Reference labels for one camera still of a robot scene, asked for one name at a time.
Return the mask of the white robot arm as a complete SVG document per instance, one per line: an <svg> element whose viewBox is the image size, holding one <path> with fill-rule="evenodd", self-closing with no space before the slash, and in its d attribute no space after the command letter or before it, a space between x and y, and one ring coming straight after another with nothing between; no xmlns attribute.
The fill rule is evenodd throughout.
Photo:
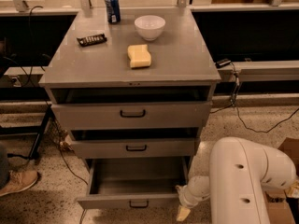
<svg viewBox="0 0 299 224"><path fill-rule="evenodd" d="M177 220L210 200L212 224L270 224L263 189L287 189L296 178L292 159L277 148L238 137L218 140L211 150L209 175L178 186Z"/></svg>

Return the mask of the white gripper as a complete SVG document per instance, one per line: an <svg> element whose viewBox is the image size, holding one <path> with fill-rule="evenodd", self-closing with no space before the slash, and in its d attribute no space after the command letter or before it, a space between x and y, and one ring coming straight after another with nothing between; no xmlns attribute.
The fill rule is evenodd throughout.
<svg viewBox="0 0 299 224"><path fill-rule="evenodd" d="M198 204L198 201L187 186L176 185L175 188L178 192L178 198L181 204L178 207L176 220L178 222L182 222L188 217L191 212L190 209L194 208Z"/></svg>

